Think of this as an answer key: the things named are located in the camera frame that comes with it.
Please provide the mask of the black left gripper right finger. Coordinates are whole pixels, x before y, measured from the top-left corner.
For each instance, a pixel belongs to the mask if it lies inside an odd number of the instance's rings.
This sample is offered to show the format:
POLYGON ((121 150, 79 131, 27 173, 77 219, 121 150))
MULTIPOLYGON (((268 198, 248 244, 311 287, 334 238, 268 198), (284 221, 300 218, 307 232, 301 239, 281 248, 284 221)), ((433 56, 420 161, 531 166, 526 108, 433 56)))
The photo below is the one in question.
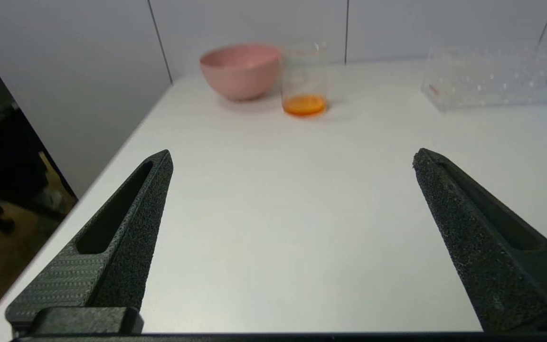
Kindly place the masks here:
POLYGON ((483 331, 547 332, 547 238, 442 154, 413 169, 483 331))

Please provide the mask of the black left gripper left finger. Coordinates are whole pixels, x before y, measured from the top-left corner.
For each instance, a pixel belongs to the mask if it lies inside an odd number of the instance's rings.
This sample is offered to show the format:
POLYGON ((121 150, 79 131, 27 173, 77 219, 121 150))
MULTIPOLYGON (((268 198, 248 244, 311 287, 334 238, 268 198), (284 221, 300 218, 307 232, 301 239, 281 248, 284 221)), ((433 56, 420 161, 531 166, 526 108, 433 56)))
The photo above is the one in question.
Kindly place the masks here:
POLYGON ((173 160, 146 158, 6 309, 14 333, 28 333, 50 307, 140 309, 173 160))

